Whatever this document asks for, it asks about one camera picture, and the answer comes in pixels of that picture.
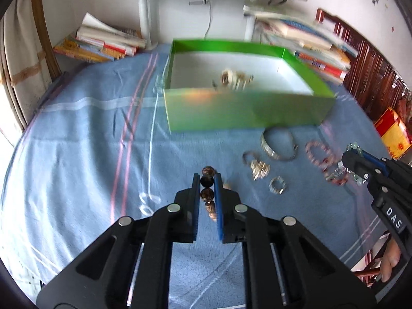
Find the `person's right hand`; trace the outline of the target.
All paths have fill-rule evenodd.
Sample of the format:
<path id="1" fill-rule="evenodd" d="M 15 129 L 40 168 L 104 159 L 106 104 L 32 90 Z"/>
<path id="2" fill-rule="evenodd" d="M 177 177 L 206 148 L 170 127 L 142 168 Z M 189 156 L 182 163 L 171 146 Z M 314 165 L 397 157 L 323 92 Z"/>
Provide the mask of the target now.
<path id="1" fill-rule="evenodd" d="M 389 281 L 392 275 L 392 270 L 399 263 L 400 258 L 401 258 L 401 250 L 399 246 L 397 245 L 396 241 L 394 240 L 394 238 L 392 238 L 388 242 L 388 245 L 385 249 L 385 252 L 381 260 L 380 275 L 381 275 L 382 282 Z"/>

